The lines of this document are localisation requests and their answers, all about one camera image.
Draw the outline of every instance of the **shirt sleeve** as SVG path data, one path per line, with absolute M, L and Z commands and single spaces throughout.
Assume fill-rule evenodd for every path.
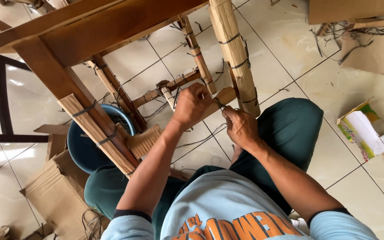
M 125 215 L 110 221 L 102 240 L 154 240 L 152 224 L 141 216 Z
M 322 212 L 311 222 L 311 237 L 315 240 L 376 240 L 376 235 L 358 219 L 341 212 Z

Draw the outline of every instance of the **wooden chair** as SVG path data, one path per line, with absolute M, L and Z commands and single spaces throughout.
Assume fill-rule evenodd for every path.
M 81 0 L 1 32 L 0 53 L 17 52 L 59 99 L 66 112 L 129 177 L 138 166 L 138 161 L 127 146 L 123 129 L 116 127 L 102 107 L 96 104 L 71 66 L 88 61 L 95 67 L 96 73 L 121 109 L 130 116 L 138 132 L 145 131 L 146 121 L 137 108 L 162 96 L 161 92 L 151 91 L 132 101 L 103 56 L 177 21 L 198 68 L 184 78 L 160 87 L 175 90 L 201 78 L 208 90 L 216 93 L 187 17 L 206 4 L 206 0 L 181 3 L 174 0 Z M 235 90 L 224 90 L 223 97 L 216 97 L 230 102 L 236 97 L 236 92 L 240 108 L 257 117 L 260 114 L 257 93 L 231 0 L 210 0 L 209 11 L 224 59 L 230 62 L 234 74 Z M 215 102 L 216 108 L 213 107 L 212 111 L 228 102 Z

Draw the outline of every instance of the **left hand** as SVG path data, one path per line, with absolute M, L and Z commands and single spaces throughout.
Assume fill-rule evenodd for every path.
M 211 103 L 213 99 L 205 85 L 196 82 L 180 91 L 171 121 L 178 123 L 186 131 L 199 122 Z

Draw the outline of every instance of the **light blue shirt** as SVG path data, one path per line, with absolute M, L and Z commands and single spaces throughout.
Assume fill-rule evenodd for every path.
M 310 237 L 258 186 L 230 170 L 203 174 L 174 200 L 162 240 L 373 240 L 375 234 L 353 216 L 317 214 Z M 113 219 L 102 240 L 154 240 L 152 224 L 140 216 Z

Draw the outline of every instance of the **hand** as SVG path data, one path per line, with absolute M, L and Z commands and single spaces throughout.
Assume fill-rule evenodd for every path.
M 171 121 L 178 123 L 186 131 L 199 122 L 211 103 L 213 99 L 205 85 L 196 82 L 180 91 Z
M 226 119 L 227 135 L 235 144 L 248 151 L 250 146 L 261 141 L 257 120 L 253 116 L 231 106 L 225 107 L 221 114 Z

